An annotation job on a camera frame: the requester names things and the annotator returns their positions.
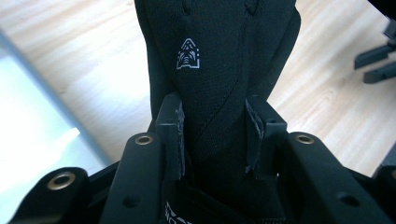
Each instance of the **glove logo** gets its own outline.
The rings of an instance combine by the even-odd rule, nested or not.
[[[177,54],[177,70],[183,67],[199,68],[199,49],[191,38],[187,38]]]
[[[166,223],[169,224],[192,224],[185,219],[178,217],[176,213],[172,211],[171,206],[169,205],[169,202],[166,202],[165,206],[165,218],[166,218]]]

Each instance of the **screw hole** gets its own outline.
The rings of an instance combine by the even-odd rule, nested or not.
[[[143,135],[143,136],[140,136],[140,137],[136,138],[135,142],[136,142],[138,145],[143,146],[143,145],[148,145],[148,144],[150,144],[153,140],[154,140],[154,139],[153,139],[151,136]]]
[[[347,193],[344,193],[344,192],[341,192],[338,194],[338,199],[342,203],[344,203],[348,206],[351,206],[351,207],[359,207],[361,205],[361,203],[358,201],[358,199],[356,199],[355,197],[353,197]]]
[[[64,175],[64,176],[60,176],[59,178],[55,179],[54,183],[56,185],[62,185],[62,184],[67,183],[67,181],[69,181],[69,180],[70,180],[70,176]]]
[[[297,135],[296,140],[303,144],[313,144],[315,142],[314,139],[303,134]]]
[[[269,122],[269,123],[276,123],[276,120],[275,120],[275,119],[268,119],[267,122]]]
[[[138,194],[128,195],[122,200],[122,204],[127,208],[134,208],[140,204],[140,196]]]

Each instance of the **wood grain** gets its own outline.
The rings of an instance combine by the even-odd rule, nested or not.
[[[320,137],[370,175],[396,139],[396,79],[375,85],[354,57],[383,45],[388,20],[362,0],[299,0],[302,28],[269,102],[289,131]],[[132,0],[0,0],[0,28],[111,160],[149,126],[144,38]]]

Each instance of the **black fabric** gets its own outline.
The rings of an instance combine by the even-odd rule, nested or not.
[[[166,223],[253,223],[187,181],[169,181],[165,187]]]
[[[247,174],[245,101],[268,98],[300,27],[293,0],[135,0],[151,112],[178,91],[196,188],[250,218],[282,218],[276,177]]]

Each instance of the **metal grommet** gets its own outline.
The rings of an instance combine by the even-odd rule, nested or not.
[[[307,135],[304,135],[304,134],[298,134],[296,136],[296,140],[300,143],[308,144],[308,145],[313,144],[315,142],[313,138],[311,138]]]
[[[149,136],[149,135],[142,135],[142,136],[139,136],[139,137],[136,138],[136,140],[135,140],[135,142],[136,142],[138,145],[140,145],[140,146],[148,145],[148,144],[152,143],[152,141],[154,141],[154,139],[153,139],[151,136]]]
[[[63,172],[53,177],[47,184],[50,190],[65,189],[76,180],[76,175],[71,172]]]

